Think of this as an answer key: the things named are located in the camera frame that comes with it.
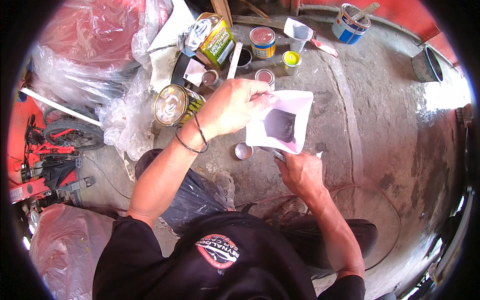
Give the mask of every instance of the person's right hand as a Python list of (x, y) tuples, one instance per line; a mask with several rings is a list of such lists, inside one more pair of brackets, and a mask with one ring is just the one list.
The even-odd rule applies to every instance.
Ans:
[(266, 82), (249, 79), (225, 81), (197, 113), (207, 140), (217, 135), (237, 132), (253, 115), (277, 102)]
[(322, 160), (305, 152), (295, 155), (283, 151), (283, 155), (287, 159), (286, 164), (275, 158), (283, 183), (310, 207), (309, 202), (318, 199), (325, 191)]

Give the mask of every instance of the yellow and green thinner can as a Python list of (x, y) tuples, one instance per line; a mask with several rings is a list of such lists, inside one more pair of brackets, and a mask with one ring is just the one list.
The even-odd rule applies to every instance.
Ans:
[(265, 26), (252, 29), (249, 34), (252, 53), (261, 60), (268, 60), (275, 55), (275, 32)]
[(228, 55), (235, 47), (235, 40), (227, 22), (219, 14), (204, 12), (197, 21), (207, 19), (212, 23), (210, 34), (198, 47), (195, 56), (210, 68), (220, 71), (227, 62)]
[(205, 98), (198, 93), (178, 84), (163, 88), (153, 103), (153, 113), (160, 125), (175, 126), (185, 124), (193, 113), (198, 112)]

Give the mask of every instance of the black bracelet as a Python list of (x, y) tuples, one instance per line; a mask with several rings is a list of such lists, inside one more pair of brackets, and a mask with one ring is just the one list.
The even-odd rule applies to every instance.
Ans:
[(205, 139), (205, 136), (204, 136), (204, 133), (203, 133), (203, 131), (202, 131), (202, 128), (200, 128), (200, 123), (198, 122), (197, 114), (196, 114), (196, 113), (193, 113), (193, 116), (195, 117), (195, 121), (197, 122), (198, 130), (200, 131), (200, 134), (202, 135), (202, 139), (203, 139), (205, 145), (207, 146), (207, 148), (205, 148), (205, 150), (197, 151), (197, 150), (194, 150), (194, 149), (188, 147), (184, 142), (181, 141), (181, 139), (180, 139), (179, 136), (178, 136), (178, 132), (179, 132), (179, 129), (180, 129), (181, 127), (177, 127), (177, 128), (175, 129), (175, 136), (177, 137), (177, 140), (180, 142), (180, 144), (182, 144), (182, 145), (183, 145), (185, 148), (187, 148), (188, 150), (190, 150), (190, 151), (192, 151), (192, 152), (195, 152), (195, 153), (198, 153), (198, 154), (205, 153), (205, 152), (207, 152), (207, 150), (208, 150), (208, 142), (207, 142), (207, 140)]

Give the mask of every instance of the shirt logo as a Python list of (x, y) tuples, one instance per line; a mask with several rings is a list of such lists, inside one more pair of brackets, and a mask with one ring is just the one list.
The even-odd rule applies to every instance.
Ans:
[(209, 234), (195, 243), (200, 254), (217, 269), (226, 269), (239, 257), (238, 248), (228, 237)]

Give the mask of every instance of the pants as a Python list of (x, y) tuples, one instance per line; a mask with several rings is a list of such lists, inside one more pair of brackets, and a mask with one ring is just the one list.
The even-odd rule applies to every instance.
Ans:
[[(153, 149), (140, 158), (135, 166), (137, 180), (161, 151), (162, 149)], [(189, 169), (170, 207), (161, 217), (172, 232), (181, 236), (190, 229), (189, 223), (194, 219), (225, 211), (227, 209), (223, 191), (213, 182)], [(378, 239), (376, 226), (363, 219), (346, 221), (360, 245), (363, 258), (369, 256)], [(305, 262), (312, 280), (335, 272), (328, 261), (322, 232), (314, 216), (289, 212), (280, 224), (274, 226)]]

